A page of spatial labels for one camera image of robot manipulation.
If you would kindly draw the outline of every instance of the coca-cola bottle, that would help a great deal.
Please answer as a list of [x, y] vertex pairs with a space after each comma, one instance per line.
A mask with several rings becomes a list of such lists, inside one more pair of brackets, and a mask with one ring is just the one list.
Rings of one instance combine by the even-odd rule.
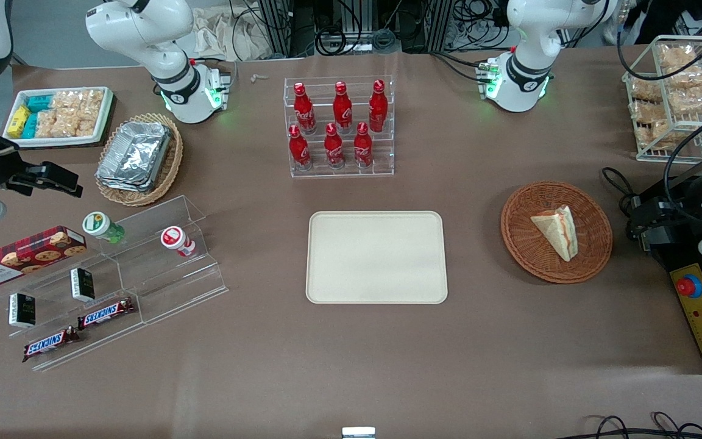
[[351, 99], [346, 94], [346, 83], [338, 81], [335, 83], [335, 101], [332, 102], [332, 110], [335, 112], [335, 123], [340, 134], [351, 133]]
[[316, 115], [313, 112], [313, 103], [305, 93], [305, 84], [298, 82], [294, 84], [294, 112], [297, 115], [297, 122], [300, 123], [300, 130], [310, 135], [316, 132]]
[[313, 167], [313, 161], [310, 160], [310, 151], [307, 148], [307, 140], [302, 137], [300, 128], [296, 125], [289, 127], [289, 150], [294, 158], [294, 166], [299, 171], [307, 171]]
[[384, 95], [384, 81], [377, 79], [373, 83], [373, 97], [370, 97], [370, 131], [380, 133], [386, 124], [389, 102]]
[[367, 133], [367, 123], [359, 122], [353, 139], [353, 158], [357, 166], [364, 169], [373, 164], [373, 139]]
[[338, 135], [338, 128], [331, 122], [327, 123], [324, 149], [327, 150], [327, 162], [330, 168], [339, 170], [346, 165], [346, 159], [343, 158], [343, 139]]

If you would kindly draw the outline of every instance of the red and white bottle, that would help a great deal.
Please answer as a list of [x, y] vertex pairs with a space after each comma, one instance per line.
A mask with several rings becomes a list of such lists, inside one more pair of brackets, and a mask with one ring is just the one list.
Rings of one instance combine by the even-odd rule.
[[345, 82], [340, 80], [335, 83], [335, 100], [332, 102], [332, 111], [335, 112], [335, 124], [338, 126], [340, 134], [348, 134], [353, 130], [351, 127], [351, 99], [346, 92]]
[[175, 250], [181, 256], [191, 256], [197, 249], [197, 243], [180, 227], [167, 227], [161, 233], [161, 243], [170, 250]]
[[356, 126], [356, 137], [353, 139], [353, 158], [361, 169], [373, 164], [373, 139], [367, 133], [367, 123], [359, 122]]
[[305, 84], [298, 82], [294, 84], [294, 112], [297, 115], [297, 122], [300, 123], [300, 130], [310, 135], [316, 132], [316, 115], [313, 112], [313, 103], [307, 97]]
[[327, 163], [330, 168], [339, 170], [346, 165], [346, 159], [343, 157], [343, 139], [338, 135], [338, 128], [334, 123], [327, 123], [324, 149], [327, 150]]
[[294, 158], [294, 166], [298, 171], [307, 171], [313, 167], [313, 161], [310, 159], [310, 150], [307, 147], [307, 140], [302, 137], [300, 128], [296, 125], [289, 127], [289, 151]]
[[384, 81], [377, 79], [373, 83], [373, 97], [370, 97], [370, 131], [380, 133], [386, 124], [389, 102], [384, 95]]

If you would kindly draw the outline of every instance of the wicker basket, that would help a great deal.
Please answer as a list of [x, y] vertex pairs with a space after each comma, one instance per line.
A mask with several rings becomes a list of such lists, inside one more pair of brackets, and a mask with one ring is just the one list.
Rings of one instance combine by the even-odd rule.
[[[579, 252], [570, 262], [557, 255], [530, 220], [544, 210], [568, 205], [576, 224]], [[577, 284], [599, 273], [611, 256], [613, 236], [608, 217], [585, 192], [558, 181], [519, 188], [505, 203], [500, 223], [503, 241], [525, 270], [556, 284]]]
[[[158, 178], [156, 178], [156, 186], [154, 187], [153, 191], [150, 192], [122, 191], [120, 189], [113, 189], [111, 187], [103, 186], [99, 180], [97, 180], [97, 186], [99, 187], [99, 191], [102, 193], [102, 195], [112, 202], [130, 206], [148, 205], [163, 197], [169, 190], [169, 187], [172, 186], [172, 183], [175, 181], [175, 177], [178, 176], [178, 168], [180, 167], [180, 161], [183, 158], [183, 140], [180, 138], [180, 133], [178, 132], [178, 127], [176, 127], [175, 123], [161, 114], [142, 114], [139, 116], [134, 116], [126, 122], [158, 122], [165, 127], [169, 127], [169, 130], [172, 131], [172, 137], [170, 138], [167, 146], [167, 154], [164, 157], [164, 162], [161, 165], [161, 171], [159, 172]], [[99, 158], [99, 163], [101, 163], [105, 158], [115, 134], [119, 132], [121, 127], [123, 127], [123, 123], [119, 125], [118, 128], [115, 128], [115, 132], [109, 136], [108, 141], [105, 143], [105, 148], [102, 150], [101, 157]]]

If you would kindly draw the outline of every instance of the black small box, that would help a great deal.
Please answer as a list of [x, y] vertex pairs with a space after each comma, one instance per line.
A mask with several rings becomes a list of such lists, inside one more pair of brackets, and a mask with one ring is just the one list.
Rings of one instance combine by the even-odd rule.
[[9, 324], [19, 328], [31, 328], [37, 322], [36, 300], [21, 293], [10, 295]]
[[69, 274], [72, 278], [72, 298], [81, 302], [94, 300], [94, 278], [91, 273], [82, 268], [75, 268]]

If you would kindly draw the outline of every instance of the cookie box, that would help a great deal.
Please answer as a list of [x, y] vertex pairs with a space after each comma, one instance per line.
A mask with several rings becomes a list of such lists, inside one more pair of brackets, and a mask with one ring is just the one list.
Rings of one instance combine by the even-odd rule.
[[0, 247], [0, 285], [86, 250], [83, 235], [64, 226]]

